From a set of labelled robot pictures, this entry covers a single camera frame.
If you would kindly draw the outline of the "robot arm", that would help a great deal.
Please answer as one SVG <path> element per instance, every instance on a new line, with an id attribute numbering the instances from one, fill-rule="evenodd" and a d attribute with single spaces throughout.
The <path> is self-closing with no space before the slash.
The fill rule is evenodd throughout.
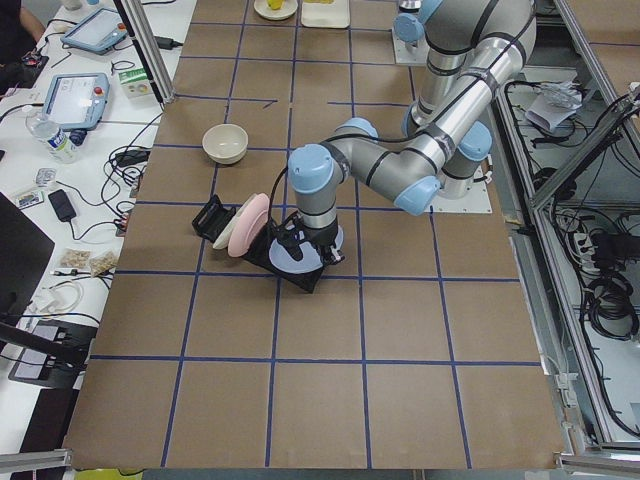
<path id="1" fill-rule="evenodd" d="M 425 25 L 429 16 L 428 1 L 401 1 L 400 13 L 393 22 L 395 35 L 403 42 L 416 44 L 425 37 Z"/>
<path id="2" fill-rule="evenodd" d="M 454 156 L 496 90 L 525 66 L 536 39 L 532 1 L 425 1 L 415 15 L 396 17 L 404 41 L 428 45 L 421 93 L 410 106 L 406 133 L 378 138 L 372 125 L 353 118 L 319 144 L 296 149 L 288 179 L 298 214 L 277 237 L 288 255 L 312 248 L 324 265 L 342 261 L 337 246 L 336 189 L 348 176 L 419 216 L 441 184 L 440 170 Z"/>

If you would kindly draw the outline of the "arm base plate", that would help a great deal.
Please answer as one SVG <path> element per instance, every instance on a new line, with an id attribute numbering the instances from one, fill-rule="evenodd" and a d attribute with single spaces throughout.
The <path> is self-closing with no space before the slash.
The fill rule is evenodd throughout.
<path id="1" fill-rule="evenodd" d="M 402 40 L 395 31 L 392 31 L 395 63 L 401 66 L 424 66 L 429 47 L 425 37 L 421 36 L 417 41 L 408 43 Z"/>
<path id="2" fill-rule="evenodd" d="M 492 212 L 482 163 L 488 153 L 472 156 L 461 150 L 447 161 L 436 176 L 419 181 L 411 191 L 416 209 L 440 213 Z"/>

